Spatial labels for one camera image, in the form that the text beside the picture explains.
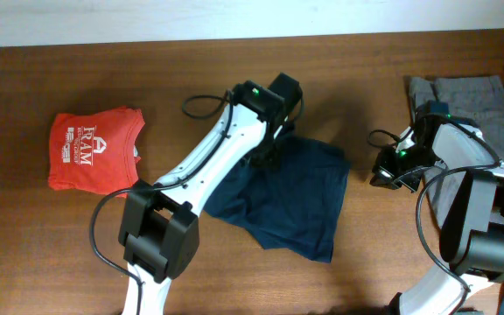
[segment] brown table top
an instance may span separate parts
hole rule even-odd
[[[123,307],[128,279],[88,244],[100,196],[48,188],[48,133],[57,113],[142,109],[137,169],[152,181],[214,124],[183,116],[183,99],[220,95],[248,79],[267,85],[279,72],[304,90],[299,135],[343,148],[353,163],[332,263],[262,250],[245,230],[204,213],[198,254],[173,283],[167,313],[305,314],[385,305],[432,261],[417,239],[416,195],[368,184],[376,150],[366,134],[408,126],[408,76],[504,80],[503,65],[504,30],[0,48],[0,314],[113,314]],[[121,200],[111,202],[96,229],[102,251],[118,262],[122,210]],[[494,314],[498,291],[495,285],[466,305]]]

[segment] white background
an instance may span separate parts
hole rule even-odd
[[[504,28],[502,0],[0,0],[0,46]]]

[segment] wooden surface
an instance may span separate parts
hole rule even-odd
[[[128,279],[88,244],[99,196],[48,188],[48,132],[57,113],[128,105],[146,125],[136,146],[142,179],[184,158],[214,119],[179,110],[189,95],[221,94],[283,71],[303,87],[298,132],[343,148],[353,162],[331,264],[262,250],[244,230],[200,219],[198,254],[172,287],[169,314],[305,314],[385,305],[432,265],[417,239],[416,195],[368,184],[369,130],[409,123],[406,78],[503,75],[504,31],[71,45],[0,49],[0,314],[114,314]],[[97,223],[103,252],[122,260],[114,200]],[[425,215],[427,235],[436,237]],[[498,286],[470,299],[495,314]]]

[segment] robotic arm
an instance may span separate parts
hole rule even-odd
[[[414,127],[398,140],[381,147],[371,185],[406,186],[415,192],[424,172],[443,168],[440,178],[428,183],[437,182],[432,207],[442,227],[443,261],[413,288],[398,293],[389,310],[402,315],[450,314],[477,291],[504,282],[504,163],[485,144],[475,124],[451,117],[444,103],[420,107]],[[429,190],[426,186],[420,195],[418,214]],[[426,246],[420,225],[418,232],[431,258],[437,259]],[[439,267],[445,263],[453,275]]]
[[[173,279],[190,263],[200,244],[198,217],[215,187],[242,158],[270,155],[274,139],[286,123],[302,91],[281,73],[263,88],[252,81],[229,93],[229,104],[211,132],[171,172],[154,185],[139,181],[126,200],[119,242],[125,247],[129,280],[123,315],[162,314]],[[184,180],[183,185],[169,187]],[[166,219],[161,212],[169,211]]]

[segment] gray cloth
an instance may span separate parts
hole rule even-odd
[[[483,132],[486,142],[504,161],[504,88],[498,76],[437,79],[434,82],[412,78],[409,84],[409,99],[412,111],[427,101],[436,100],[448,103],[453,116],[473,119]],[[424,175],[425,181],[439,173],[440,170],[436,169],[427,171]],[[431,207],[440,227],[463,177],[463,173],[451,175],[442,182],[437,182],[429,190]],[[498,216],[493,221],[498,220],[502,218]]]

